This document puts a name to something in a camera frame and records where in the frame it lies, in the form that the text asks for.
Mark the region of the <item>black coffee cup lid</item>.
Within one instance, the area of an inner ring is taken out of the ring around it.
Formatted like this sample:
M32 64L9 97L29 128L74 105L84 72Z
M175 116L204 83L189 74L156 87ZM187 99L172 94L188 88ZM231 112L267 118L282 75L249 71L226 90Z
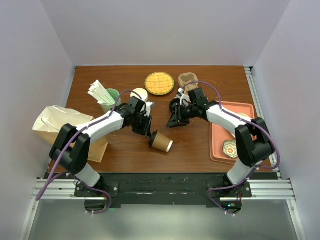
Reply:
M155 140L156 140L157 134L158 134L158 131L157 131L157 130L154 131L154 132L151 134L151 137L150 137L149 142L148 142L148 145L149 145L151 148L153 148L153 144L154 144L154 142L155 142Z

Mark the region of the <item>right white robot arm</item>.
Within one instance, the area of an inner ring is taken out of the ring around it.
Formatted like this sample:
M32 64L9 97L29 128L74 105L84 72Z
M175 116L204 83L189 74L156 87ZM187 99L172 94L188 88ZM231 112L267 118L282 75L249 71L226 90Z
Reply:
M170 103L170 109L167 128L187 126L190 119L200 118L221 126L235 136L238 160L226 174L226 181L222 185L227 196L235 196L254 169L275 152L262 118L243 117L223 107L218 101L208 101L200 87L188 94L179 88L176 98Z

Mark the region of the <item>brown paper coffee cup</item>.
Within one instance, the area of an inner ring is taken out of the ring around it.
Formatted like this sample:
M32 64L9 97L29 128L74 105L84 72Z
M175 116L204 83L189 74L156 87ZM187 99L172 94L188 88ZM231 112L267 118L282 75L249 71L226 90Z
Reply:
M153 148L168 153L173 145L173 141L158 131L153 144Z

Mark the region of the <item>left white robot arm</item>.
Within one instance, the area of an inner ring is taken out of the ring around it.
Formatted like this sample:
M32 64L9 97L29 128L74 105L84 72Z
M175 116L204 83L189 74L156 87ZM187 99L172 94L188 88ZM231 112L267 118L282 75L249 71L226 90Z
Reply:
M77 179L86 184L86 191L92 196L99 196L104 190L101 176L88 163L91 144L102 137L132 127L135 134L151 137L151 110L154 102L143 101L135 96L128 103L123 103L103 116L90 122L73 126L62 126L49 153L55 161L54 172L62 166Z

